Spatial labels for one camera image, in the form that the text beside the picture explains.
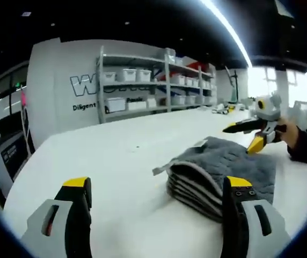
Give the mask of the person's right hand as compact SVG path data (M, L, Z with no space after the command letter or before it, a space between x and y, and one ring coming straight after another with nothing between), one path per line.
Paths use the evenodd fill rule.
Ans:
M297 125L285 119L280 119L278 124L282 126L286 125L285 132L278 130L276 132L280 135L281 140L284 141L290 149L293 149L296 146L299 135L299 129Z

